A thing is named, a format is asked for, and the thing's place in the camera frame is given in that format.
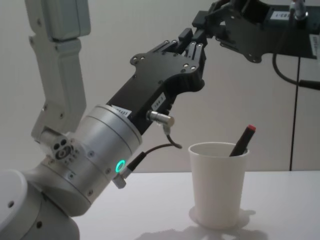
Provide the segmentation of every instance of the marker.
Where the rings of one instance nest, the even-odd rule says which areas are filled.
[[[234,146],[230,154],[230,157],[240,156],[244,154],[255,132],[256,132],[255,126],[252,126],[252,125],[247,126],[246,129],[244,130],[244,133],[240,137],[239,141]]]

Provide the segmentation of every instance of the table surface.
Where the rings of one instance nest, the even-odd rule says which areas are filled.
[[[191,173],[137,173],[74,220],[81,240],[316,240],[320,171],[247,172],[233,229],[197,225],[193,207]]]

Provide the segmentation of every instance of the cup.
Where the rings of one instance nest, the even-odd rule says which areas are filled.
[[[189,147],[196,218],[210,229],[231,228],[238,222],[250,152],[230,157],[234,146],[204,142]]]

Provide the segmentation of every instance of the label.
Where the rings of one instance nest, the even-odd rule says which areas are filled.
[[[313,56],[317,56],[320,54],[320,50],[319,50],[320,36],[315,35],[315,34],[310,34],[309,37],[310,37],[310,44],[311,44],[311,48],[312,48],[312,54],[313,54]]]
[[[121,113],[122,115],[124,115],[126,118],[132,113],[132,111],[119,107],[119,106],[115,106],[115,105],[111,105],[111,107],[113,107],[114,109],[117,109],[119,111],[119,113]]]
[[[166,100],[166,96],[164,93],[161,93],[161,95],[154,101],[154,103],[152,104],[152,110],[153,111],[157,111],[158,108],[161,106],[161,104],[164,103],[164,101]]]
[[[274,11],[271,16],[271,20],[285,20],[288,21],[290,17],[289,11]]]

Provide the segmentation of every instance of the green led ring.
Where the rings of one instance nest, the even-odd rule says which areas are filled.
[[[121,160],[117,163],[116,167],[115,167],[115,172],[116,173],[120,173],[124,167],[125,167],[126,161],[125,160]]]

